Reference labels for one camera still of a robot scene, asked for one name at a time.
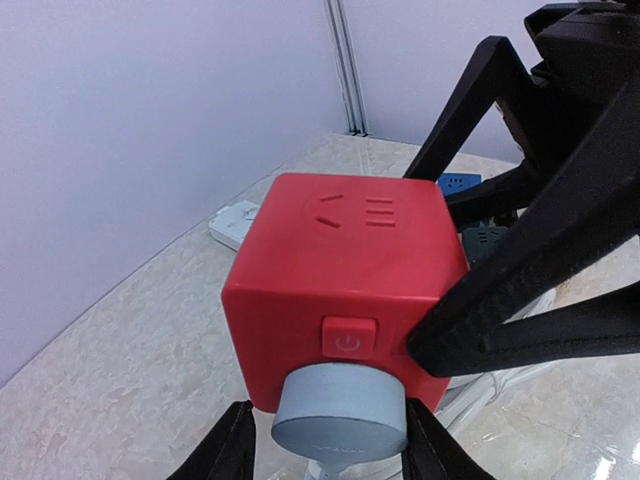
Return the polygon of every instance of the blue electrical outlet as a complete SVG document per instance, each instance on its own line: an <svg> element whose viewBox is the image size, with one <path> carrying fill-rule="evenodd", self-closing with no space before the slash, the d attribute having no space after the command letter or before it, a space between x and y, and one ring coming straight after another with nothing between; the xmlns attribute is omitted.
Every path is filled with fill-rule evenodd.
<svg viewBox="0 0 640 480"><path fill-rule="evenodd" d="M482 183L482 176L475 173L443 173L437 181L444 196L453 195Z"/></svg>

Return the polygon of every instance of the metal wall strip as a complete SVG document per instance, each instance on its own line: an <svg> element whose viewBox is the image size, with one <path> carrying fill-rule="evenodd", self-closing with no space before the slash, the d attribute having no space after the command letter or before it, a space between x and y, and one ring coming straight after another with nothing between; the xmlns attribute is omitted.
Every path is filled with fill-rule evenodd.
<svg viewBox="0 0 640 480"><path fill-rule="evenodd" d="M343 0L325 0L329 26L336 55L342 97L347 112L349 131L354 135L368 135L367 120L358 79L353 44L349 34Z"/></svg>

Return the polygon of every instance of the green electrical outlet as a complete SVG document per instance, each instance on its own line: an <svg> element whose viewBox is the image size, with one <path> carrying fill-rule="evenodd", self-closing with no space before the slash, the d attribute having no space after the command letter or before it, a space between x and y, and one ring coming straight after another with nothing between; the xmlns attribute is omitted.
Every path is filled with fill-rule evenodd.
<svg viewBox="0 0 640 480"><path fill-rule="evenodd" d="M509 229L507 227L472 227L462 232L462 246L469 264L474 264L485 258L504 238Z"/></svg>

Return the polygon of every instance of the electrical socket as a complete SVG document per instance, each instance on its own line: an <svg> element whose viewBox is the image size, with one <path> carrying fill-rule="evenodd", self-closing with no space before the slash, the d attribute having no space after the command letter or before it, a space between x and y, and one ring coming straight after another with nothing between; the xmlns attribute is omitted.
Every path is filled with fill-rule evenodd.
<svg viewBox="0 0 640 480"><path fill-rule="evenodd" d="M504 238L507 227L473 227L462 232L462 246L469 264L475 263L489 255Z"/></svg>
<svg viewBox="0 0 640 480"><path fill-rule="evenodd" d="M482 176L475 173L443 173L436 183L446 197L480 185Z"/></svg>
<svg viewBox="0 0 640 480"><path fill-rule="evenodd" d="M238 251L253 225L258 210L260 205L247 200L221 208L209 222L211 236L223 245Z"/></svg>

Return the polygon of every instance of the beige tiled floor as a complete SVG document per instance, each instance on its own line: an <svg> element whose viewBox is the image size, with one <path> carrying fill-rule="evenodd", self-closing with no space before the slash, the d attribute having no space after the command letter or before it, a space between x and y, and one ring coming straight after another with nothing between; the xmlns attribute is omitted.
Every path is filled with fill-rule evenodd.
<svg viewBox="0 0 640 480"><path fill-rule="evenodd" d="M261 202L282 171L400 176L417 147L332 136L238 198ZM499 162L458 156L456 171ZM563 288L567 304L638 280L637 239ZM206 223L91 308L0 391L0 475L12 480L159 480L233 399L247 397L219 293L234 254ZM640 356L572 360L506 392L459 440L500 479L640 478ZM257 479L305 462L257 414Z"/></svg>

